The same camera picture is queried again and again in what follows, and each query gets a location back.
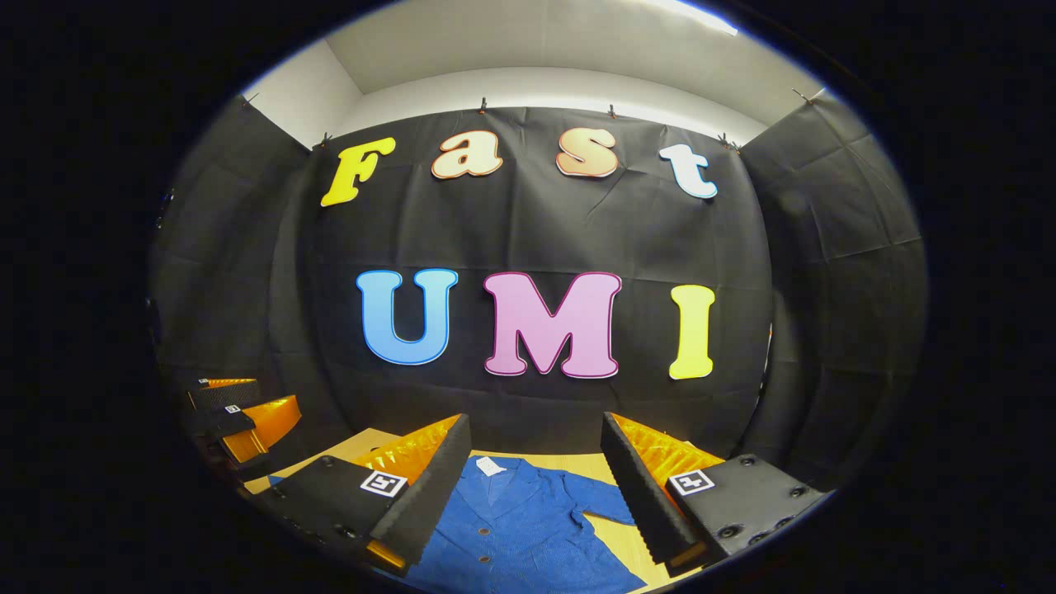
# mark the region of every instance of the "clothing tag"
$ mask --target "clothing tag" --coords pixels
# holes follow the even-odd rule
[[[506,469],[499,466],[498,464],[492,462],[492,460],[487,456],[476,461],[476,467],[479,468],[482,472],[484,472],[489,477],[492,475],[497,475]]]

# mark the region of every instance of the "black curtain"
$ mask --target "black curtain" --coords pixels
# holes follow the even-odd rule
[[[906,188],[827,92],[741,149],[770,242],[770,375],[740,451],[842,483],[901,404],[924,337],[927,270]]]
[[[617,141],[620,165],[601,179],[566,177],[554,160],[559,136],[603,128]],[[488,130],[498,136],[502,167],[475,178],[437,180],[430,172],[448,137]],[[321,207],[347,147],[385,137],[359,194]],[[677,185],[658,151],[684,143],[709,161],[711,200]],[[315,323],[337,402],[350,419],[406,433],[469,413],[473,445],[514,452],[599,451],[601,413],[612,410],[719,456],[729,454],[759,391],[771,321],[770,256],[761,212],[737,152],[687,130],[603,113],[543,108],[454,111],[392,122],[316,147],[304,186]],[[451,337],[438,359],[399,366],[374,355],[363,339],[359,274],[392,270],[403,278],[394,297],[401,337],[421,335],[416,272],[451,268]],[[612,312],[617,375],[577,379],[559,368],[541,374],[529,361],[514,377],[489,374],[494,304],[483,286],[493,273],[528,273],[551,313],[579,273],[621,277]],[[679,310],[671,290],[702,284],[716,294],[702,378],[674,380]],[[568,345],[559,363],[568,356]]]
[[[297,281],[296,173],[308,152],[239,96],[178,167],[149,254],[155,349],[167,397],[200,377],[256,377],[264,396],[297,394],[302,419],[260,476],[351,434],[316,363]]]

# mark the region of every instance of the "white wall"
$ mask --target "white wall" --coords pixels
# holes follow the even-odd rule
[[[616,74],[566,68],[499,68],[455,72],[367,93],[347,112],[335,135],[378,124],[480,106],[554,107],[608,112],[668,124],[743,145],[767,127],[692,93]]]
[[[257,79],[243,95],[257,95],[253,107],[312,148],[324,132],[343,133],[337,130],[362,93],[321,39]]]

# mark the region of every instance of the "ceiling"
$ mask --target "ceiling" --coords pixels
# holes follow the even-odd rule
[[[670,4],[406,0],[326,41],[363,93],[467,70],[574,68],[674,87],[770,126],[803,105],[793,88],[809,97],[823,87],[743,32],[731,36]]]

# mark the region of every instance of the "letter u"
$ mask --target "letter u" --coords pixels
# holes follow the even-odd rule
[[[448,348],[448,293],[458,275],[447,268],[427,268],[414,275],[421,287],[426,310],[426,331],[410,342],[396,335],[393,326],[393,295],[403,283],[399,273],[371,271],[359,275],[356,286],[363,293],[363,338],[366,347],[382,359],[396,365],[423,365]]]

